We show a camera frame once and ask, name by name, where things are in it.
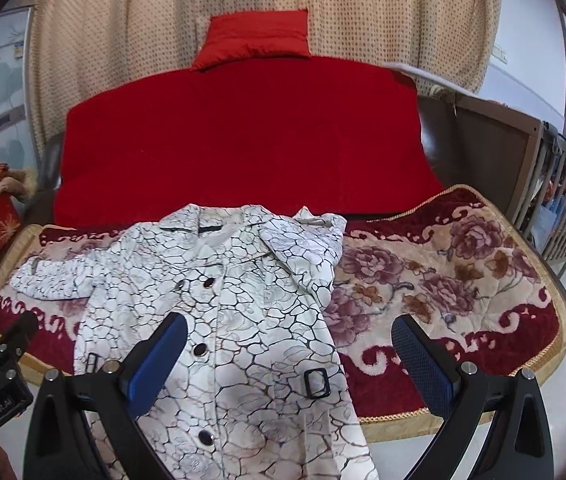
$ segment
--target floral blanket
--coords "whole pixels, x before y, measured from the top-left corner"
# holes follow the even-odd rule
[[[108,247],[121,232],[48,226],[21,261],[34,253],[66,260]],[[39,301],[2,285],[0,333],[23,310],[34,311],[42,329],[29,349],[40,363],[36,373],[48,366],[72,373],[86,301]],[[488,373],[507,375],[522,365],[539,370],[566,350],[566,337],[559,337],[566,327],[555,303],[566,310],[515,229],[475,191],[455,186],[393,219],[349,221],[332,302],[323,315],[361,422],[409,419],[413,424],[426,410],[392,348],[390,330],[397,316],[412,314],[457,361],[471,360]],[[400,436],[434,430],[405,430]],[[366,436],[397,435],[366,431]]]

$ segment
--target cracked pattern fabric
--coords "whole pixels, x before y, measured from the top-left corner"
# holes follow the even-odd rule
[[[321,309],[330,302],[345,220],[260,206],[188,205],[133,225],[107,250],[28,260],[11,285],[41,300],[89,297],[74,353],[123,359],[167,313],[189,339],[143,433],[178,479],[376,479]],[[308,398],[324,368],[330,394]],[[310,373],[313,393],[325,388]],[[115,478],[124,471],[88,414]]]

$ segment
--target coat sleeve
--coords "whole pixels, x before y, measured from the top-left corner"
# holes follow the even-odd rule
[[[334,268],[343,253],[345,225],[342,216],[313,216],[303,207],[294,218],[267,222],[259,235],[296,283],[326,307],[332,296]]]
[[[107,249],[94,249],[64,262],[37,257],[27,260],[10,279],[19,292],[38,300],[77,300],[88,298],[96,285],[125,257],[134,243],[134,227]]]

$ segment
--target beige curtain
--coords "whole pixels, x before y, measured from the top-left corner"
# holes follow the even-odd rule
[[[398,61],[480,88],[500,0],[35,0],[29,83],[38,149],[79,102],[130,80],[189,66],[210,16],[244,9],[309,14],[310,50]],[[429,87],[420,85],[419,91]]]

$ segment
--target pink flower pattern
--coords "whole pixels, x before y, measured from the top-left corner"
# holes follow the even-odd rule
[[[332,292],[332,301],[323,310],[323,317],[336,348],[351,345],[356,336],[369,328],[370,317],[365,313],[363,300],[349,295],[349,291],[337,286]]]
[[[346,274],[353,274],[365,283],[397,285],[404,269],[402,260],[377,246],[343,248],[340,268]]]
[[[440,274],[426,274],[421,286],[441,314],[467,316],[474,309],[478,288]]]
[[[503,241],[500,227],[495,221],[476,215],[454,224],[451,235],[450,248],[456,250],[456,256],[465,260],[487,258]]]
[[[515,248],[512,253],[512,263],[511,266],[522,273],[523,276],[528,278],[532,283],[538,283],[540,281],[536,269],[525,256],[525,253],[519,248]]]

